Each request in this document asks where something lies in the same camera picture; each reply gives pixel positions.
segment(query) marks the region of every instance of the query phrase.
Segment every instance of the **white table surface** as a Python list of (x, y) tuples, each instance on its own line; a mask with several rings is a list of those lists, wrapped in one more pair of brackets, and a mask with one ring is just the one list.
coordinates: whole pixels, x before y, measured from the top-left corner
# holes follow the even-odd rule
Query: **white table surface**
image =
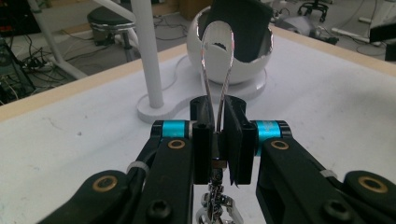
[[(180, 48), (162, 63), (163, 72), (185, 54)], [(339, 56), (276, 35), (267, 85), (247, 102), (247, 117), (285, 120), (294, 138), (340, 180), (348, 171), (366, 170), (396, 182), (396, 77)], [(128, 66), (134, 69), (125, 72)], [(0, 106), (0, 223), (35, 223), (89, 176), (125, 171), (149, 138), (150, 124), (135, 108), (147, 92), (140, 68), (126, 64)], [(176, 119), (188, 114), (185, 108)], [(264, 223), (254, 193), (258, 166), (255, 160), (252, 185), (225, 187), (245, 223)], [(194, 214), (205, 191), (195, 188)]]

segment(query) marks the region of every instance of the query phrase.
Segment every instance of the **white spherical object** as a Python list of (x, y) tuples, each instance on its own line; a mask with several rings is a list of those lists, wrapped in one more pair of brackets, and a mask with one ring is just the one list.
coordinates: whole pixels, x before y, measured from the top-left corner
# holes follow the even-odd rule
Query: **white spherical object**
[[(200, 29), (204, 29), (205, 21), (208, 15), (210, 7), (204, 8), (201, 12), (199, 12), (194, 20), (191, 22), (191, 26), (189, 29), (189, 33), (187, 36), (187, 52), (191, 61), (192, 66), (199, 72), (201, 72), (201, 44), (202, 41), (199, 37)], [(238, 61), (237, 59), (233, 59), (233, 68), (230, 74), (230, 84), (238, 84), (241, 82), (248, 81), (253, 79), (256, 76), (263, 76), (264, 66), (267, 65), (268, 60), (270, 59), (271, 52), (273, 50), (273, 35), (271, 30), (268, 28), (267, 34), (265, 34), (264, 39), (262, 40), (262, 45), (260, 46), (260, 53), (257, 59), (253, 60), (250, 63), (243, 63)], [(220, 55), (214, 54), (209, 60), (216, 60)], [(211, 81), (222, 83), (225, 78), (226, 68), (224, 68), (223, 63), (218, 63), (216, 65), (208, 67), (206, 70), (210, 71), (207, 73), (208, 78)]]

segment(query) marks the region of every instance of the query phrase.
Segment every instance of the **gray floor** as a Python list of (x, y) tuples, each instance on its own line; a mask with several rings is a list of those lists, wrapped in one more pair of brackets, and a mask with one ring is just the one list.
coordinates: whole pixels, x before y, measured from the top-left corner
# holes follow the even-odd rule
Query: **gray floor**
[[(275, 11), (281, 11), (284, 16), (298, 16), (298, 7), (303, 2), (305, 1), (280, 2), (276, 0), (272, 6)], [(321, 27), (320, 31), (322, 36), (336, 36), (340, 39), (337, 46), (357, 51), (361, 54), (369, 55), (379, 60), (384, 60), (385, 45), (374, 47), (370, 44), (361, 43), (360, 41), (356, 41), (347, 36), (332, 34), (331, 32), (331, 29), (336, 27), (357, 35), (366, 35), (369, 25), (359, 22), (358, 17), (372, 18), (375, 10), (375, 1), (334, 0), (332, 4), (326, 5), (328, 5), (330, 9), (325, 22), (319, 22), (320, 14), (315, 11), (309, 17), (316, 27)], [(187, 29), (191, 22), (184, 20), (177, 13), (155, 18), (154, 23), (158, 51), (162, 51), (185, 43)], [(60, 47), (64, 58), (84, 73), (93, 75), (126, 63), (124, 50), (121, 44), (98, 47), (93, 44), (91, 32), (73, 35), (76, 37), (63, 37), (58, 46)], [(33, 46), (35, 46), (35, 44), (38, 45), (40, 35), (31, 35), (31, 37), (33, 39)], [(20, 42), (26, 41), (25, 39), (26, 38), (20, 38)], [(26, 53), (22, 53), (18, 56), (20, 59), (23, 57), (26, 57)], [(63, 71), (59, 69), (51, 69), (50, 67), (41, 70), (40, 73), (30, 76), (35, 85), (37, 85), (36, 92), (52, 89), (74, 80)]]

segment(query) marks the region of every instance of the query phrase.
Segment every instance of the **office chair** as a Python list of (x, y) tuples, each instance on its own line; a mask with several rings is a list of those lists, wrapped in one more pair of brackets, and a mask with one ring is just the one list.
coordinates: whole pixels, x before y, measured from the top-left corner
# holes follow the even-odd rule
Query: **office chair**
[(310, 2), (310, 3), (303, 3), (299, 8), (297, 13), (301, 16), (303, 14), (302, 8), (306, 8), (305, 11), (305, 16), (310, 15), (312, 13), (312, 10), (318, 10), (322, 12), (322, 15), (319, 19), (319, 21), (324, 22), (326, 20), (326, 15), (327, 15), (327, 10), (329, 10), (329, 7), (321, 4), (319, 0), (315, 0), (315, 2)]
[[(131, 10), (131, 4), (121, 3), (122, 7)], [(115, 43), (115, 35), (121, 35), (124, 42), (127, 62), (134, 59), (133, 48), (129, 42), (128, 29), (134, 29), (134, 22), (129, 21), (106, 7), (98, 7), (90, 12), (87, 20), (92, 28), (93, 41), (96, 46), (107, 46)]]

